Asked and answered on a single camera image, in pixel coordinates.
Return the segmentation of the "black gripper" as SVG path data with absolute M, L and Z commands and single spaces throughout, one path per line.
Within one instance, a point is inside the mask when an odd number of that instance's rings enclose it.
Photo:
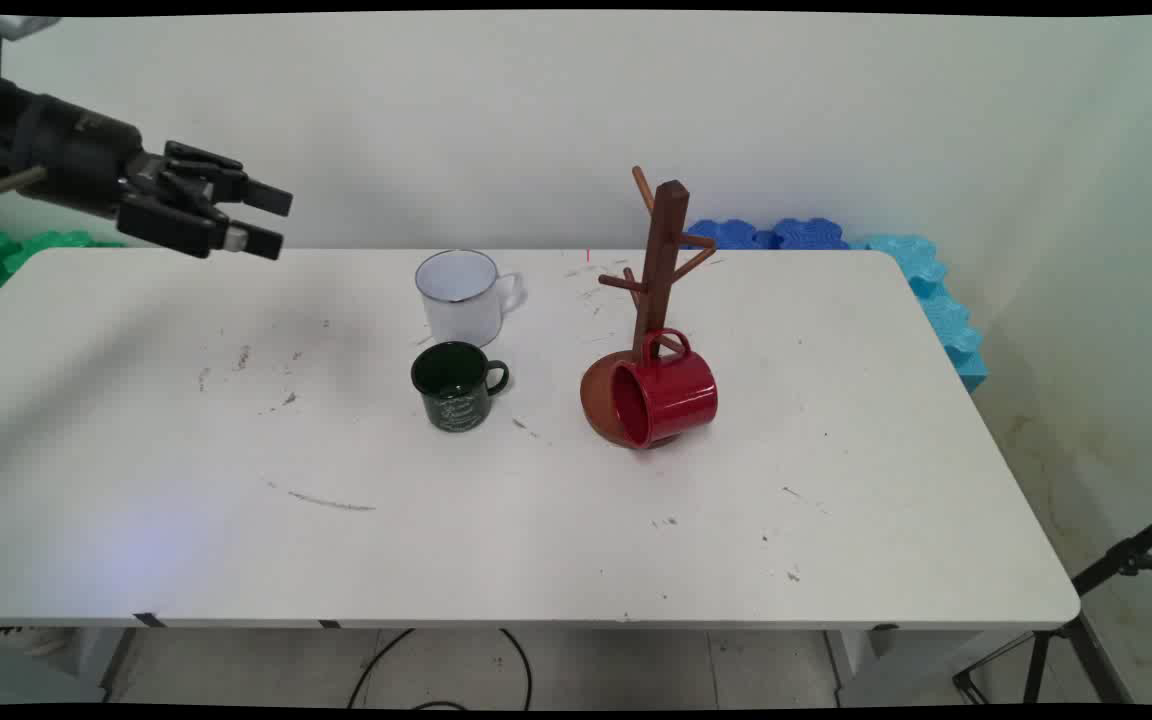
M 28 199 L 113 219 L 118 232 L 206 259 L 247 252 L 276 260 L 283 236 L 238 222 L 218 209 L 238 202 L 291 214 L 291 192 L 250 176 L 236 159 L 169 141 L 161 156 L 143 149 L 131 124 L 50 94 L 33 94 L 20 114 L 20 168 L 44 177 L 20 188 Z

